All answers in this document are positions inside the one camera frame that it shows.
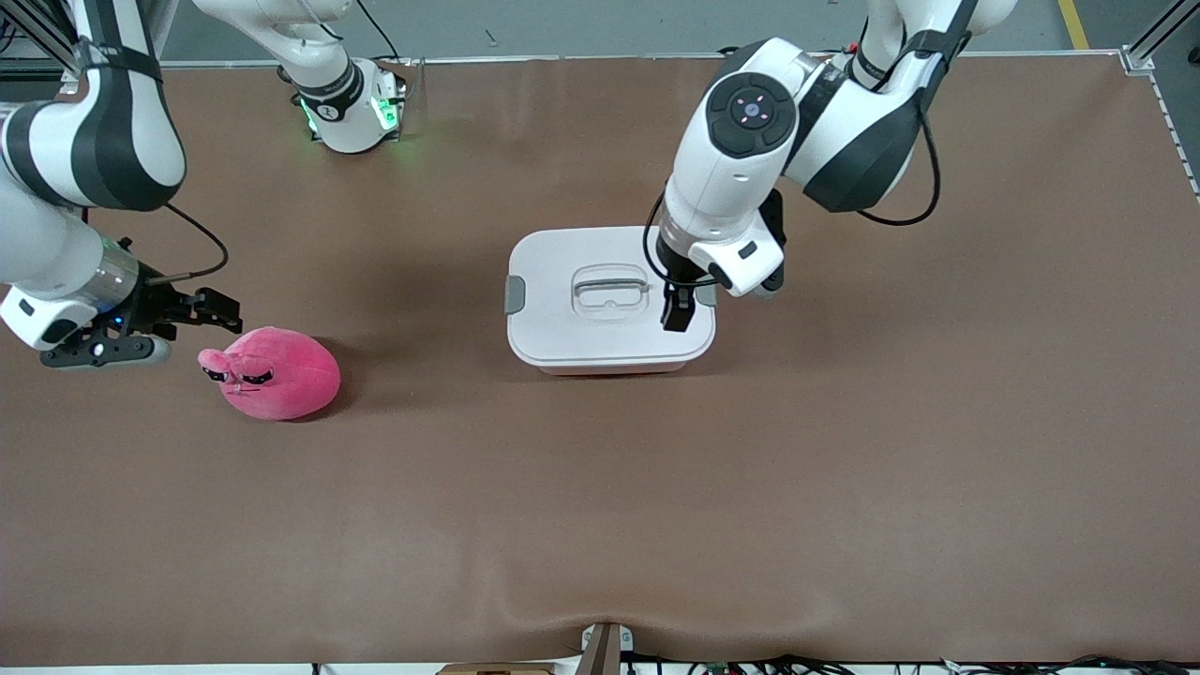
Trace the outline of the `white box lid grey latches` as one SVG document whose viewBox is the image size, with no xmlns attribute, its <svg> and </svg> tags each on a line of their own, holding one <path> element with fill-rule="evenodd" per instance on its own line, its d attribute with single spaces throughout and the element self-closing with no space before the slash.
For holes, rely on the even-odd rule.
<svg viewBox="0 0 1200 675">
<path fill-rule="evenodd" d="M 664 282 L 647 264 L 641 226 L 557 228 L 515 244 L 504 312 L 510 350 L 532 368 L 690 363 L 716 335 L 715 289 L 696 291 L 685 333 L 661 325 Z"/>
</svg>

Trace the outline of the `pink plush toy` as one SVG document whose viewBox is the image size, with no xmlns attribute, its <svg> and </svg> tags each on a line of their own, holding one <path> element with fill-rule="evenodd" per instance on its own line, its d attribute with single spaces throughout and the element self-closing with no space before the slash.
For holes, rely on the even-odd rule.
<svg viewBox="0 0 1200 675">
<path fill-rule="evenodd" d="M 262 325 L 197 362 L 233 410 L 258 420 L 296 420 L 325 410 L 342 384 L 334 354 L 304 333 Z"/>
</svg>

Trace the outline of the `pink plastic storage box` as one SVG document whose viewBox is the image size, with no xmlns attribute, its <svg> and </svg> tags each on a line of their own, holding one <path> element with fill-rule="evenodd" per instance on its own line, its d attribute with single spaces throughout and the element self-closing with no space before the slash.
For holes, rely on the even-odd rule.
<svg viewBox="0 0 1200 675">
<path fill-rule="evenodd" d="M 538 365 L 544 374 L 558 377 L 618 377 L 632 375 L 671 374 L 685 368 L 686 362 L 604 364 L 588 363 L 583 365 Z"/>
</svg>

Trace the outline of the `brown table mat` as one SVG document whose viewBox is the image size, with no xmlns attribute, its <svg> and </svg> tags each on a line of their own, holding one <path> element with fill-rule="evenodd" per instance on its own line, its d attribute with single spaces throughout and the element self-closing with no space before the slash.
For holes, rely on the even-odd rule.
<svg viewBox="0 0 1200 675">
<path fill-rule="evenodd" d="M 178 197 L 248 325 L 334 345 L 295 424 L 184 325 L 56 372 L 0 325 L 0 664 L 1200 662 L 1200 203 L 1115 56 L 961 56 L 931 219 L 781 185 L 786 285 L 665 377 L 510 351 L 510 249 L 638 225 L 710 60 L 431 65 L 403 141 L 310 142 L 270 68 L 175 71 Z"/>
</svg>

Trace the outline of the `metal table edge clamp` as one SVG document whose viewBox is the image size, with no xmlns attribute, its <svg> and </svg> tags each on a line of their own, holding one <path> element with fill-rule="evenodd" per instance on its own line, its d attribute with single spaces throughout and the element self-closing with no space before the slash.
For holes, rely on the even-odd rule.
<svg viewBox="0 0 1200 675">
<path fill-rule="evenodd" d="M 593 623 L 582 633 L 582 649 L 574 675 L 626 675 L 623 656 L 632 653 L 632 632 L 626 625 Z"/>
</svg>

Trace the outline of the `aluminium frame profile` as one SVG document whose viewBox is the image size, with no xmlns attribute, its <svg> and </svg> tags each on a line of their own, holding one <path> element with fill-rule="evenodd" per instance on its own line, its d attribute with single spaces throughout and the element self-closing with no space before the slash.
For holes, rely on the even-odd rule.
<svg viewBox="0 0 1200 675">
<path fill-rule="evenodd" d="M 0 16 L 66 73 L 79 74 L 73 0 L 0 0 Z"/>
<path fill-rule="evenodd" d="M 1200 0 L 1170 0 L 1166 8 L 1136 34 L 1130 44 L 1123 44 L 1118 59 L 1130 76 L 1148 76 L 1154 68 L 1152 55 L 1188 20 L 1200 16 Z"/>
</svg>

